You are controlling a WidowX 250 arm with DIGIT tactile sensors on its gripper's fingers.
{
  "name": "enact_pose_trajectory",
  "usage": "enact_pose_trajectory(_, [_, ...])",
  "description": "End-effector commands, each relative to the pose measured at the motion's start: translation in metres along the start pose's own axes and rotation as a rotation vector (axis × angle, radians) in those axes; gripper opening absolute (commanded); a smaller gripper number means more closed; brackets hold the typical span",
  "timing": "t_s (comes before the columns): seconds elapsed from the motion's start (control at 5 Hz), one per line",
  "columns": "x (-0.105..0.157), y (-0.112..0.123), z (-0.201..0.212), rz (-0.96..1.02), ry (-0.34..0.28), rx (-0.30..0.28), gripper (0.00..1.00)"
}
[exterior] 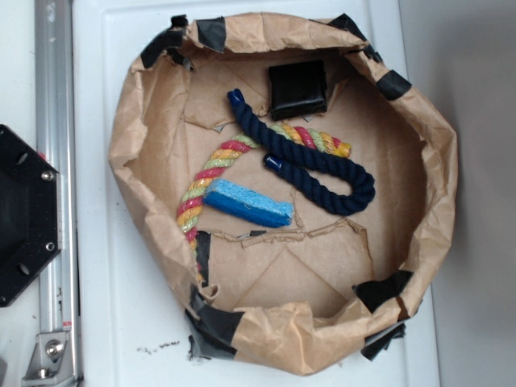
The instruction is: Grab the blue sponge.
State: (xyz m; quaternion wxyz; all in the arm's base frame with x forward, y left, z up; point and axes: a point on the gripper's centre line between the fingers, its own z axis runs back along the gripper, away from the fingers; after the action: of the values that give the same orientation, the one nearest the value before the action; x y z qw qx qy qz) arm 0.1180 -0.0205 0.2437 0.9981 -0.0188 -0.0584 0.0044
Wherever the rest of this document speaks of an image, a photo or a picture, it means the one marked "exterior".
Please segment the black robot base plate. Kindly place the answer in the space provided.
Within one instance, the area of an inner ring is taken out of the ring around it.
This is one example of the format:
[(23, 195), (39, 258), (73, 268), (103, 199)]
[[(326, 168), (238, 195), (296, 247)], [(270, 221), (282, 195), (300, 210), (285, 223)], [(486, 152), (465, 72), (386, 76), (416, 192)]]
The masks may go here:
[(1, 307), (10, 306), (60, 252), (59, 173), (1, 126)]

